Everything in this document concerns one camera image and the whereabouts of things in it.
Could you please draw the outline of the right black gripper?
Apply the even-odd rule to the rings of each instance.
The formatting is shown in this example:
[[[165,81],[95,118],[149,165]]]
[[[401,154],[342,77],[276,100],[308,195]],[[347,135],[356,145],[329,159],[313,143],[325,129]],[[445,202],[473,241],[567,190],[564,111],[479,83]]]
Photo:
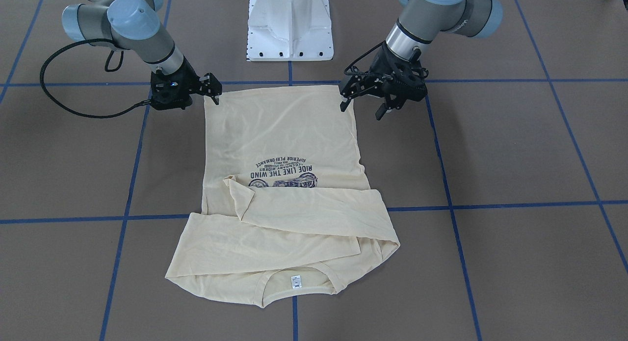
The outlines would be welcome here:
[[[150,106],[155,110],[185,109],[192,104],[191,94],[209,97],[215,105],[223,93],[223,86],[212,74],[199,77],[186,58],[172,74],[152,72],[150,79]]]

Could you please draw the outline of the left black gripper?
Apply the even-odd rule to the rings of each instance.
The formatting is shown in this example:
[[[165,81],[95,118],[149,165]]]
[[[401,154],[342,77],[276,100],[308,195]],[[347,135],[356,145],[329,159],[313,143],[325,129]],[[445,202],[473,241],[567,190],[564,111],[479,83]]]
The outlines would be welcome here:
[[[412,47],[410,59],[402,59],[390,50],[386,42],[383,42],[369,68],[375,75],[351,74],[346,75],[340,82],[339,93],[342,97],[340,110],[346,111],[353,99],[365,95],[421,101],[427,95],[424,79],[428,71],[422,68],[420,56],[421,50]],[[379,121],[386,113],[397,109],[396,99],[385,98],[375,113],[375,119]]]

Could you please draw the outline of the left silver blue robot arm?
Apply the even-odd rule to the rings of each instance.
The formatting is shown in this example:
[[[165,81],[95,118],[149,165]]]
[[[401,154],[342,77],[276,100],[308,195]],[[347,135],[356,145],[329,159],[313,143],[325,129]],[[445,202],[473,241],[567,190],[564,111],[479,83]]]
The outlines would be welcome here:
[[[386,39],[374,46],[375,58],[367,71],[354,62],[344,70],[339,85],[340,110],[353,99],[370,95],[383,98],[375,113],[381,120],[388,111],[407,101],[419,102],[428,91],[428,71],[421,56],[440,33],[485,38],[500,26],[503,8],[498,0],[399,0],[404,6]]]

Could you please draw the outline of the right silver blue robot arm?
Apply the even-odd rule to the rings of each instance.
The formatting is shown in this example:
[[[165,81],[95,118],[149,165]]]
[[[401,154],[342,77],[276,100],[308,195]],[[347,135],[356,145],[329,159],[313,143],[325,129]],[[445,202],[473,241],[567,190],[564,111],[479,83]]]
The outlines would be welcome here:
[[[156,110],[184,109],[191,94],[209,97],[215,104],[222,84],[213,74],[197,75],[157,11],[164,0],[87,0],[67,6],[61,15],[66,34],[74,42],[134,51],[151,70],[151,97]]]

